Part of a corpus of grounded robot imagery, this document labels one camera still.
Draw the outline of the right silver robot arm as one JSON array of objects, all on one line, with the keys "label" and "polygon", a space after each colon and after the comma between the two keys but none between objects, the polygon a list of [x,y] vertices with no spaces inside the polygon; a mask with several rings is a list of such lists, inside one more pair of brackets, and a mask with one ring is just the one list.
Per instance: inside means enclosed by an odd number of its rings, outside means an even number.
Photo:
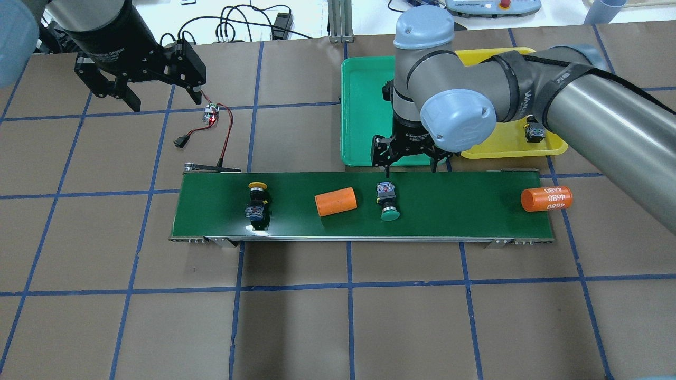
[{"label": "right silver robot arm", "polygon": [[674,110],[608,72],[594,46],[509,50],[464,65],[454,34],[441,7],[398,17],[394,77],[382,87],[392,135],[374,136],[373,166],[388,172],[400,158],[424,154],[436,170],[484,142],[497,123],[531,116],[674,232]]}]

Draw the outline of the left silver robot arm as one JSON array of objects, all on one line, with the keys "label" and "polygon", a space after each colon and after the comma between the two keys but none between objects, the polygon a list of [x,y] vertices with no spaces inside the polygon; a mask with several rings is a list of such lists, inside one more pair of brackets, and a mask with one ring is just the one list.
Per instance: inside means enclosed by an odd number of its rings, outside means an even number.
[{"label": "left silver robot arm", "polygon": [[94,96],[140,111],[129,83],[159,80],[201,104],[205,63],[184,39],[162,46],[131,1],[2,1],[2,87],[18,79],[36,48],[44,12],[79,46],[74,72]]}]

